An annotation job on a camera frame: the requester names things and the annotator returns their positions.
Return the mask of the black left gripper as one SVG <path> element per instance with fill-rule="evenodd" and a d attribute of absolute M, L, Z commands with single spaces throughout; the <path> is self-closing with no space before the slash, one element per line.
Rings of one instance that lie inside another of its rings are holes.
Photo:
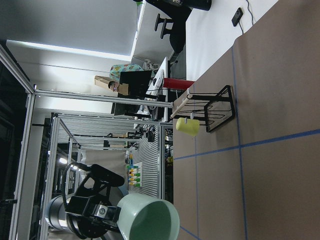
<path fill-rule="evenodd" d="M 66 219 L 79 238 L 100 238 L 108 231 L 119 233 L 117 221 L 121 208 L 109 201 L 112 187 L 120 187 L 125 179 L 98 164 L 74 164 L 86 172 L 75 194 L 65 202 Z"/>

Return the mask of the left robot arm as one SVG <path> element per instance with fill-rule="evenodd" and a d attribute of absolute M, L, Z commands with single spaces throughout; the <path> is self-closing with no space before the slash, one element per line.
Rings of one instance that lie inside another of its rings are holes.
<path fill-rule="evenodd" d="M 108 231 L 119 233 L 117 221 L 121 208 L 109 200 L 112 187 L 120 187 L 125 179 L 98 164 L 69 164 L 62 174 L 62 187 L 67 183 L 71 166 L 86 172 L 75 193 L 53 198 L 45 209 L 45 220 L 56 230 L 67 231 L 78 238 L 96 239 Z"/>

